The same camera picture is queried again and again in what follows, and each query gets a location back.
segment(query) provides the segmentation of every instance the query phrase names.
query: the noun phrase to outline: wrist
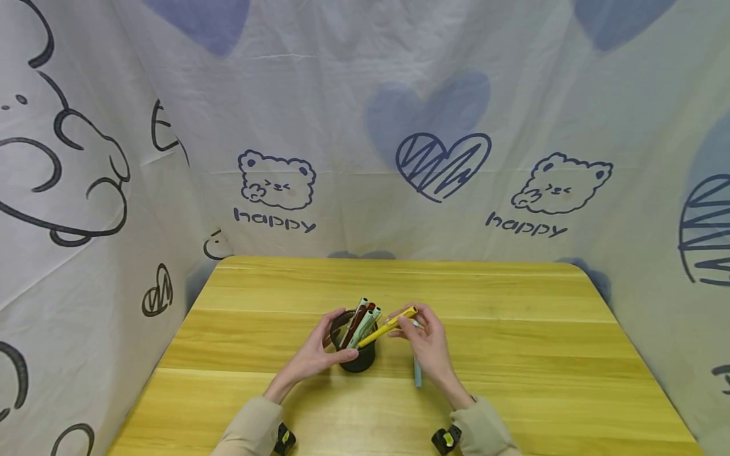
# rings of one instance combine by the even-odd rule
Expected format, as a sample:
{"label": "wrist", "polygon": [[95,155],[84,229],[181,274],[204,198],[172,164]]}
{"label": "wrist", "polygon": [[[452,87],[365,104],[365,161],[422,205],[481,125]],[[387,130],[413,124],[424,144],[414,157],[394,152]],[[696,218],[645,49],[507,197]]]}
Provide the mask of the wrist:
{"label": "wrist", "polygon": [[466,388],[458,379],[456,373],[451,371],[434,382],[451,404],[454,410],[468,409],[475,404],[474,398],[466,391]]}
{"label": "wrist", "polygon": [[276,374],[269,387],[264,392],[264,397],[273,403],[281,403],[287,394],[294,388],[296,381],[282,372]]}

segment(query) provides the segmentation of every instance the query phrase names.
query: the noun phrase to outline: yellow pen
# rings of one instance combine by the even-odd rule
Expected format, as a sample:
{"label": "yellow pen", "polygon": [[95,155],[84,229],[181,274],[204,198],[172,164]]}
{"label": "yellow pen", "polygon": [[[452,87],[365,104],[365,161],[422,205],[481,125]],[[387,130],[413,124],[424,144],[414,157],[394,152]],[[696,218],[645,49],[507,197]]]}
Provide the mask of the yellow pen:
{"label": "yellow pen", "polygon": [[388,331],[396,328],[398,326],[399,317],[411,318],[413,315],[416,315],[417,313],[418,313],[418,309],[416,309],[414,306],[411,306],[408,309],[405,309],[400,314],[396,315],[395,317],[393,317],[390,320],[383,323],[383,326],[379,327],[377,329],[377,331],[373,332],[372,334],[367,336],[365,339],[361,340],[360,343],[358,343],[358,348],[360,349],[360,348],[365,347],[368,344],[371,344],[378,337],[380,337],[383,334],[387,333]]}

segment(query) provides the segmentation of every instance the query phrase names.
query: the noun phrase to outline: light blue pen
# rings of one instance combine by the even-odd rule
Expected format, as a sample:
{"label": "light blue pen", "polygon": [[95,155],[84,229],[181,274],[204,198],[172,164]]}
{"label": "light blue pen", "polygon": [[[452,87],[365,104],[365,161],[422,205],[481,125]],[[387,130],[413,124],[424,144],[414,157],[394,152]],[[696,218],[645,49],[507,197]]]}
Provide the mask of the light blue pen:
{"label": "light blue pen", "polygon": [[[416,328],[420,328],[420,325],[415,320],[413,320],[413,325]],[[423,375],[420,372],[420,364],[418,364],[418,361],[415,359],[415,355],[413,355],[413,372],[415,375],[415,387],[420,389],[423,386]]]}

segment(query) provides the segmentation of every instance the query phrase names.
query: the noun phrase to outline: red pen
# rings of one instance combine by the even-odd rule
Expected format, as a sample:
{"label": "red pen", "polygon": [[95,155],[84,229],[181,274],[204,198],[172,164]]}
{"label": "red pen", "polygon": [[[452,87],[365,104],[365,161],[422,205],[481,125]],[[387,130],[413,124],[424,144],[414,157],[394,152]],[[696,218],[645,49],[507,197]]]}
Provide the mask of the red pen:
{"label": "red pen", "polygon": [[362,321],[363,317],[367,313],[368,310],[371,310],[370,307],[373,309],[375,308],[375,303],[370,303],[367,306],[360,306],[353,316],[353,322],[350,325],[350,329],[347,330],[347,334],[345,334],[345,338],[342,340],[342,342],[339,344],[339,348],[342,349],[347,346],[347,344],[350,343],[350,340],[353,338],[353,335],[355,334],[355,330],[360,325],[360,322]]}

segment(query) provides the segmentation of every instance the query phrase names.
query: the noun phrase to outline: finger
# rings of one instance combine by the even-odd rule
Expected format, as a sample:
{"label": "finger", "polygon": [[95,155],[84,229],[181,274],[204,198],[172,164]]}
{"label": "finger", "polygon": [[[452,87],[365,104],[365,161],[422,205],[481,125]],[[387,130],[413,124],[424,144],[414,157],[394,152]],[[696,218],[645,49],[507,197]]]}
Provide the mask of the finger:
{"label": "finger", "polygon": [[344,313],[345,308],[341,307],[339,309],[333,310],[332,312],[328,312],[322,315],[320,322],[317,324],[317,326],[315,326],[315,329],[312,331],[312,335],[317,336],[318,340],[324,340],[325,336],[329,332],[329,327],[332,325],[334,319]]}
{"label": "finger", "polygon": [[388,314],[388,318],[393,318],[396,315],[401,314],[405,309],[408,309],[410,306],[411,305],[408,304],[407,306],[403,306],[400,309],[396,310],[395,312],[391,312],[390,314]]}
{"label": "finger", "polygon": [[413,316],[413,319],[415,321],[417,321],[419,325],[421,325],[423,327],[426,327],[427,326],[427,324],[426,324],[426,317],[424,317],[423,315],[416,314],[416,315]]}
{"label": "finger", "polygon": [[423,319],[423,322],[418,320],[419,323],[425,325],[430,331],[443,331],[444,325],[441,323],[441,320],[439,320],[434,311],[431,310],[431,307],[420,303],[413,305],[416,309],[418,309],[418,313],[416,315],[419,314]]}
{"label": "finger", "polygon": [[411,343],[421,339],[418,329],[406,317],[399,317],[398,325],[401,327],[401,332],[405,334],[406,339]]}
{"label": "finger", "polygon": [[[427,336],[426,332],[423,329],[421,329],[421,328],[416,328],[416,331],[418,331],[418,335],[422,339],[424,339]],[[397,329],[391,331],[390,333],[388,333],[388,337],[400,337],[401,339],[408,340],[408,338],[406,337],[405,333],[403,331],[399,331]]]}
{"label": "finger", "polygon": [[332,367],[335,364],[342,364],[355,360],[357,359],[358,355],[359,352],[353,348],[340,350],[335,353],[328,353],[326,355],[327,367]]}

